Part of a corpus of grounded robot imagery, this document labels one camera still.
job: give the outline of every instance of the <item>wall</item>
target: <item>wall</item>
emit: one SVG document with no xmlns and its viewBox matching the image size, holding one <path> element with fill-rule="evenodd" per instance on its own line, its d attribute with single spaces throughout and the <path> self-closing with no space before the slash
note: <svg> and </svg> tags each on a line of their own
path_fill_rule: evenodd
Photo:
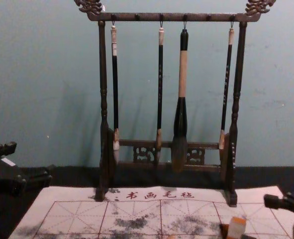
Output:
<svg viewBox="0 0 294 239">
<path fill-rule="evenodd" d="M 242 0 L 104 0 L 106 11 L 243 12 Z M 155 139 L 159 23 L 117 22 L 122 138 Z M 229 23 L 187 23 L 188 140 L 218 141 Z M 173 137 L 183 24 L 164 23 L 163 139 Z M 238 24 L 234 24 L 229 128 Z M 108 122 L 113 126 L 110 22 Z M 294 165 L 294 1 L 277 1 L 247 28 L 238 120 L 238 166 Z M 98 166 L 98 27 L 73 0 L 0 0 L 0 142 L 20 166 Z M 122 149 L 122 159 L 131 151 Z M 163 150 L 163 161 L 170 152 Z M 206 153 L 218 163 L 218 152 Z"/>
</svg>

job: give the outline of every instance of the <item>wooden base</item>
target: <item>wooden base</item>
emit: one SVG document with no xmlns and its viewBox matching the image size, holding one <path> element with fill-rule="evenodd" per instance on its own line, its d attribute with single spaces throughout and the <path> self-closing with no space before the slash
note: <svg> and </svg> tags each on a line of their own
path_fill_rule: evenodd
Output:
<svg viewBox="0 0 294 239">
<path fill-rule="evenodd" d="M 230 207 L 236 207 L 237 194 L 235 191 L 230 191 L 230 188 L 234 188 L 234 178 L 226 180 L 226 175 L 234 177 L 233 173 L 228 173 L 226 162 L 229 160 L 227 157 L 228 151 L 228 134 L 226 135 L 226 144 L 224 149 L 220 150 L 220 165 L 189 165 L 185 164 L 183 170 L 189 171 L 207 171 L 207 172 L 219 172 L 221 174 L 221 180 L 223 182 L 224 191 L 226 195 L 226 201 Z M 120 140 L 122 146 L 139 146 L 139 147 L 153 147 L 155 141 L 141 141 L 141 140 Z M 170 142 L 163 143 L 164 147 L 170 147 Z M 206 148 L 206 149 L 218 149 L 218 143 L 188 143 L 188 147 Z M 116 163 L 113 154 L 113 130 L 108 129 L 105 131 L 105 140 L 102 149 L 102 155 L 100 159 L 100 178 L 99 187 L 96 189 L 95 200 L 101 202 L 105 199 L 105 193 L 108 192 L 113 184 L 116 168 L 145 168 L 151 169 L 154 172 L 154 176 L 157 181 L 157 170 L 163 170 L 172 168 L 171 163 L 159 162 L 155 164 L 153 161 L 147 162 L 118 162 Z"/>
<path fill-rule="evenodd" d="M 236 192 L 231 192 L 228 189 L 224 189 L 225 192 L 225 199 L 226 203 L 228 204 L 229 207 L 236 208 L 237 205 L 237 194 Z"/>
</svg>

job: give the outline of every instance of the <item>black brush handle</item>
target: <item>black brush handle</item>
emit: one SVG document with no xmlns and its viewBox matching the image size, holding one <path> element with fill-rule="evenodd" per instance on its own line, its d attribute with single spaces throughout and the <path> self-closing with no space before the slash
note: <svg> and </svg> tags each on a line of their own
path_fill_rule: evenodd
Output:
<svg viewBox="0 0 294 239">
<path fill-rule="evenodd" d="M 224 96 L 223 96 L 222 122 L 221 122 L 219 149 L 224 149 L 224 130 L 225 130 L 228 83 L 230 79 L 233 39 L 234 39 L 234 30 L 233 28 L 231 28 L 228 34 L 228 49 L 227 49 L 226 70 L 225 70 Z"/>
<path fill-rule="evenodd" d="M 162 80 L 163 80 L 163 39 L 164 29 L 159 29 L 159 68 L 158 68 L 158 122 L 156 138 L 156 162 L 159 162 L 162 145 L 161 118 L 162 118 Z"/>
<path fill-rule="evenodd" d="M 158 124 L 157 124 L 157 129 L 161 129 L 161 115 L 162 115 L 163 37 L 164 37 L 164 30 L 161 27 L 159 29 Z"/>
<path fill-rule="evenodd" d="M 111 27 L 112 83 L 113 83 L 113 127 L 118 129 L 118 68 L 117 68 L 117 29 Z"/>
<path fill-rule="evenodd" d="M 230 66 L 231 66 L 231 58 L 232 58 L 233 36 L 234 36 L 234 30 L 233 30 L 233 28 L 231 28 L 229 31 L 229 41 L 228 41 L 226 70 L 225 70 L 225 84 L 224 84 L 221 130 L 225 130 L 225 117 L 226 117 L 226 106 L 227 106 L 228 82 L 230 79 Z"/>
</svg>

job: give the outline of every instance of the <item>brush tip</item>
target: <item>brush tip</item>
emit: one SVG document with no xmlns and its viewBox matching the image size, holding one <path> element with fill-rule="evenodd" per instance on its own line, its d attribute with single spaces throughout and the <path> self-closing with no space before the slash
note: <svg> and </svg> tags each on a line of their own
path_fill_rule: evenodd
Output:
<svg viewBox="0 0 294 239">
<path fill-rule="evenodd" d="M 113 151 L 113 157 L 114 157 L 114 159 L 116 161 L 116 164 L 118 164 L 118 162 L 119 162 L 119 150 L 114 150 Z"/>
<path fill-rule="evenodd" d="M 185 137 L 173 137 L 171 147 L 172 170 L 180 173 L 187 161 L 188 143 Z"/>
<path fill-rule="evenodd" d="M 113 150 L 119 150 L 120 145 L 119 145 L 119 141 L 114 141 L 113 142 Z"/>
</svg>

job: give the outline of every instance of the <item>red grid line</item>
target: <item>red grid line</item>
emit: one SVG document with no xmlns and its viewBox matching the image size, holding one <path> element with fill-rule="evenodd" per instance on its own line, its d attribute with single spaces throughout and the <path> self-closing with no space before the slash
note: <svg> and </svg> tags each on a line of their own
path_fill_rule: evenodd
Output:
<svg viewBox="0 0 294 239">
<path fill-rule="evenodd" d="M 182 214 L 164 214 L 164 216 L 174 217 L 174 216 L 184 216 Z M 216 217 L 217 215 L 198 215 L 198 217 Z"/>
<path fill-rule="evenodd" d="M 71 211 L 69 211 L 67 208 L 63 207 L 62 205 L 60 205 L 59 203 L 57 203 L 58 206 L 60 206 L 61 208 L 63 208 L 65 211 L 69 212 L 70 214 L 74 214 Z"/>
<path fill-rule="evenodd" d="M 77 208 L 75 214 L 73 214 L 74 216 L 77 215 L 77 212 L 78 212 L 79 208 L 81 207 L 81 204 L 82 204 L 82 202 L 79 203 L 78 208 Z M 73 225 L 73 223 L 74 223 L 74 220 L 75 220 L 75 217 L 73 217 L 72 223 L 70 224 L 67 233 L 69 233 L 69 231 L 71 230 L 71 227 L 72 227 L 72 225 Z"/>
<path fill-rule="evenodd" d="M 160 226 L 161 226 L 161 239 L 163 238 L 163 233 L 162 233 L 162 212 L 161 212 L 161 199 L 160 199 Z"/>
<path fill-rule="evenodd" d="M 152 201 L 154 201 L 154 202 L 155 202 L 155 201 L 160 201 L 161 238 L 163 238 L 163 236 L 192 236 L 192 235 L 190 235 L 190 234 L 163 234 L 163 231 L 162 231 L 162 210 L 161 210 L 161 207 L 162 207 L 162 206 L 161 206 L 161 201 L 162 201 L 162 200 L 163 200 L 163 199 L 155 199 L 155 200 L 148 200 L 148 201 L 135 200 L 134 202 L 144 202 L 144 203 L 146 203 L 146 202 L 152 202 Z M 218 213 L 218 210 L 217 210 L 217 207 L 216 207 L 215 203 L 227 204 L 227 203 L 224 203 L 224 202 L 213 202 L 213 201 L 196 200 L 196 199 L 191 199 L 191 200 L 188 200 L 188 199 L 165 199 L 165 200 L 169 200 L 169 201 L 200 201 L 200 202 L 210 202 L 210 203 L 213 203 L 213 205 L 214 205 L 214 207 L 215 207 L 215 210 L 216 210 L 216 212 L 217 212 L 217 215 L 218 215 L 218 218 L 219 218 L 220 222 L 221 222 L 221 218 L 220 218 L 220 215 L 219 215 L 219 213 Z M 38 233 L 38 232 L 39 232 L 39 229 L 41 228 L 41 226 L 43 225 L 43 223 L 44 223 L 46 217 L 49 216 L 48 214 L 49 214 L 49 212 L 52 210 L 54 204 L 55 204 L 55 203 L 58 204 L 59 202 L 93 202 L 93 201 L 55 201 L 55 202 L 52 204 L 51 208 L 48 210 L 47 214 L 45 215 L 45 217 L 44 217 L 42 223 L 40 224 L 40 226 L 39 226 L 37 232 L 35 233 L 33 239 L 34 239 L 35 236 L 37 236 L 37 235 L 56 235 L 56 234 L 51 234 L 51 233 L 43 233 L 43 234 L 42 234 L 42 233 Z M 115 202 L 113 202 L 113 203 L 118 203 L 118 202 L 131 202 L 131 201 L 115 201 Z M 97 233 L 84 233 L 84 234 L 88 234 L 88 235 L 98 235 L 98 238 L 99 238 L 100 235 L 113 235 L 113 234 L 109 234 L 109 233 L 101 233 L 101 228 L 102 228 L 102 224 L 103 224 L 103 221 L 104 221 L 104 218 L 105 218 L 105 214 L 106 214 L 106 211 L 107 211 L 108 204 L 109 204 L 109 202 L 107 202 L 107 204 L 106 204 L 106 208 L 105 208 L 105 212 L 104 212 L 104 215 L 103 215 L 103 219 L 102 219 L 102 222 L 101 222 L 101 225 L 100 225 L 99 233 L 98 233 L 98 234 L 97 234 Z M 263 203 L 238 203 L 238 204 L 241 206 L 241 204 L 263 204 Z M 282 229 L 284 230 L 284 232 L 286 233 L 286 235 L 283 235 L 283 234 L 271 234 L 271 233 L 269 233 L 269 234 L 268 234 L 268 233 L 257 233 L 253 225 L 252 225 L 252 227 L 253 227 L 255 233 L 249 233 L 249 234 L 257 235 L 257 236 L 258 236 L 258 235 L 288 236 L 290 239 L 292 239 L 292 238 L 289 236 L 289 234 L 287 233 L 287 231 L 284 229 L 284 227 L 282 226 L 282 224 L 280 223 L 280 221 L 278 220 L 278 218 L 276 217 L 276 215 L 274 214 L 274 212 L 273 212 L 272 210 L 271 210 L 271 212 L 272 212 L 272 214 L 274 215 L 276 221 L 280 224 L 281 228 L 282 228 Z M 73 233 L 67 233 L 67 234 L 65 234 L 65 233 L 59 233 L 58 235 L 72 235 L 72 234 L 73 234 Z M 158 234 L 125 233 L 125 234 L 122 234 L 122 235 L 146 235 L 146 236 L 155 236 L 155 235 L 158 235 Z M 201 236 L 216 236 L 216 234 L 201 235 Z"/>
<path fill-rule="evenodd" d="M 187 208 L 188 208 L 188 215 L 190 215 L 190 210 L 189 210 L 189 204 L 187 202 Z"/>
<path fill-rule="evenodd" d="M 277 217 L 276 217 L 276 215 L 274 214 L 273 210 L 272 210 L 272 209 L 270 209 L 270 210 L 271 210 L 272 214 L 274 215 L 276 221 L 280 224 L 280 226 L 282 227 L 282 229 L 283 229 L 284 232 L 286 233 L 286 235 L 287 235 L 290 239 L 292 239 L 292 238 L 290 237 L 290 235 L 288 235 L 288 233 L 286 232 L 285 228 L 282 226 L 282 224 L 280 223 L 280 221 L 277 219 Z"/>
<path fill-rule="evenodd" d="M 70 220 L 71 218 L 72 218 L 72 217 L 69 216 L 67 219 L 65 219 L 65 220 L 63 220 L 63 221 L 60 221 L 59 223 L 56 223 L 56 224 L 52 225 L 51 227 L 46 228 L 45 230 L 49 230 L 49 229 L 51 229 L 51 228 L 53 228 L 53 227 L 55 227 L 55 226 L 58 226 L 59 224 L 62 224 L 62 223 L 64 223 L 64 222 L 67 222 L 67 221 Z"/>
<path fill-rule="evenodd" d="M 215 206 L 215 203 L 213 203 L 213 205 L 214 205 L 214 208 L 215 208 L 215 210 L 216 210 L 216 213 L 217 213 L 218 219 L 220 220 L 220 223 L 222 224 L 222 220 L 221 220 L 220 215 L 219 215 L 219 213 L 218 213 L 218 211 L 217 211 L 217 208 L 216 208 L 216 206 Z"/>
<path fill-rule="evenodd" d="M 101 221 L 101 225 L 100 225 L 100 228 L 99 228 L 99 232 L 98 232 L 98 237 L 97 238 L 99 238 L 99 236 L 100 236 L 100 231 L 101 231 L 103 220 L 105 219 L 105 214 L 106 214 L 106 211 L 107 211 L 108 203 L 109 202 L 107 202 L 105 213 L 103 214 L 103 218 L 102 218 L 102 221 Z"/>
<path fill-rule="evenodd" d="M 44 221 L 45 221 L 45 218 L 46 218 L 46 217 L 47 217 L 47 215 L 49 214 L 50 210 L 52 210 L 52 207 L 54 206 L 54 204 L 55 204 L 55 203 L 56 203 L 56 202 L 54 202 L 54 203 L 52 204 L 51 208 L 48 210 L 48 212 L 47 212 L 47 214 L 45 215 L 45 217 L 44 217 L 43 221 L 42 221 L 42 222 L 41 222 L 41 224 L 39 225 L 39 228 L 37 229 L 36 233 L 34 234 L 34 236 L 33 236 L 33 239 L 34 239 L 34 238 L 35 238 L 35 236 L 37 235 L 37 233 L 38 233 L 39 229 L 41 228 L 41 226 L 43 225 L 43 223 L 44 223 Z"/>
<path fill-rule="evenodd" d="M 136 202 L 134 201 L 133 202 L 133 208 L 132 208 L 132 215 L 134 215 L 134 213 L 135 213 L 135 204 L 136 204 Z"/>
<path fill-rule="evenodd" d="M 196 213 L 197 211 L 199 211 L 200 209 L 204 208 L 204 207 L 207 206 L 207 205 L 209 205 L 209 203 L 204 204 L 203 206 L 201 206 L 201 207 L 199 207 L 198 209 L 196 209 L 196 210 L 192 213 L 192 215 L 193 215 L 194 213 Z"/>
<path fill-rule="evenodd" d="M 141 210 L 140 212 L 136 213 L 136 215 L 142 213 L 142 212 L 145 211 L 145 210 L 148 210 L 149 208 L 153 207 L 153 206 L 156 205 L 156 204 L 157 204 L 157 203 L 154 203 L 154 204 L 152 204 L 151 206 L 149 206 L 148 208 Z"/>
<path fill-rule="evenodd" d="M 103 203 L 100 203 L 100 204 L 98 204 L 98 205 L 96 205 L 96 206 L 94 206 L 94 207 L 92 207 L 92 208 L 86 209 L 85 211 L 82 211 L 81 213 L 79 213 L 79 215 L 82 216 L 81 214 L 83 214 L 83 213 L 85 213 L 85 212 L 88 212 L 88 211 L 90 211 L 90 210 L 92 210 L 92 209 L 94 209 L 94 208 L 96 208 L 96 207 L 99 207 L 99 206 L 101 206 L 101 205 L 103 205 L 103 204 L 104 204 L 104 202 L 103 202 Z"/>
</svg>

